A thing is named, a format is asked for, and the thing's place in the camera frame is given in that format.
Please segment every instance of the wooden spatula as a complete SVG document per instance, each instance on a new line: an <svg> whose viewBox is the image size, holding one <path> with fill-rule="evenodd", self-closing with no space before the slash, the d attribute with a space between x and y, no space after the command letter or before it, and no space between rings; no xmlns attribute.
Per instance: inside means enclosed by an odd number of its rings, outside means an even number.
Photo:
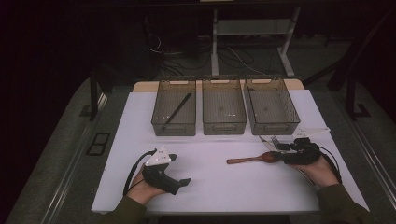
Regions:
<svg viewBox="0 0 396 224"><path fill-rule="evenodd" d="M235 163L246 162L246 161L265 161L267 163L273 163L273 162L277 162L279 160L280 160L280 158L276 155L276 152L268 151L258 157L228 159L227 164L235 164Z"/></svg>

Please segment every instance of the person's right hand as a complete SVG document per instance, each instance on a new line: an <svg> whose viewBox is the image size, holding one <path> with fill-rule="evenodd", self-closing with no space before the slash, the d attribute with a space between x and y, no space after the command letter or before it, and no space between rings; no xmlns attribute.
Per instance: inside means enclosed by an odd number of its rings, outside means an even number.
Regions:
<svg viewBox="0 0 396 224"><path fill-rule="evenodd" d="M291 165L291 167L303 171L320 188L340 184L332 172L332 167L323 156L309 165Z"/></svg>
<svg viewBox="0 0 396 224"><path fill-rule="evenodd" d="M143 205L148 203L155 196L166 193L162 189L157 189L155 187L152 187L150 184L148 184L145 181L145 178L143 177L143 174L142 174L144 167L145 167L145 164L142 165L139 173L136 175L136 177L132 181L131 186L133 186L133 187L131 189L129 189L128 193L126 194L127 197L129 197Z"/></svg>

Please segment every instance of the sleeve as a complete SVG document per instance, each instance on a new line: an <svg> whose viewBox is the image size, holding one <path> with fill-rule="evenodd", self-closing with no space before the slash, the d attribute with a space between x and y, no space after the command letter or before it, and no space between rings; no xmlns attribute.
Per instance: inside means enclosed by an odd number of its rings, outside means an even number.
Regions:
<svg viewBox="0 0 396 224"><path fill-rule="evenodd" d="M143 215L145 215L146 210L146 206L131 198L123 197L116 209L105 214L99 224L138 224Z"/></svg>
<svg viewBox="0 0 396 224"><path fill-rule="evenodd" d="M332 185L317 192L321 223L373 223L370 213L357 203L347 193L341 184Z"/></svg>

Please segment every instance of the white table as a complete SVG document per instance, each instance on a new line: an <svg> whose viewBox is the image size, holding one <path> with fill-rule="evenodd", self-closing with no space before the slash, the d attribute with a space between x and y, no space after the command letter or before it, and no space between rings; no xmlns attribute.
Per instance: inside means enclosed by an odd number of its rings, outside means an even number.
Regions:
<svg viewBox="0 0 396 224"><path fill-rule="evenodd" d="M293 90L290 96L301 119L299 127L327 127L309 91ZM165 146L169 153L177 154L177 159L165 171L167 175L175 180L191 177L192 181L187 187L180 188L177 195L164 194L152 200L148 204L147 215L298 214L318 211L316 189L298 171L283 162L226 163L227 159L255 157L268 150L258 136L251 134L249 123L243 135L203 135L202 94L198 91L196 135L157 137L150 123L155 99L155 91L130 93L92 211L106 213L113 210L122 197L123 186L133 164L145 152L161 146ZM352 199L368 208L331 134L310 138L335 156ZM280 142L292 141L291 136L278 136L278 139Z"/></svg>

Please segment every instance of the gray basket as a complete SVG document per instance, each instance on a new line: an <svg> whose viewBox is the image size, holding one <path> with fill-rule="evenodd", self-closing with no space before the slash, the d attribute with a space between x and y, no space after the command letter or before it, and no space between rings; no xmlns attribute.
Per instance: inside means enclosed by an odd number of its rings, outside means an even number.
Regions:
<svg viewBox="0 0 396 224"><path fill-rule="evenodd" d="M243 134L247 115L238 75L203 77L205 135Z"/></svg>
<svg viewBox="0 0 396 224"><path fill-rule="evenodd" d="M151 119L155 135L194 136L195 123L195 77L163 77Z"/></svg>
<svg viewBox="0 0 396 224"><path fill-rule="evenodd" d="M244 95L253 135L293 134L300 118L285 82L276 77L247 76Z"/></svg>

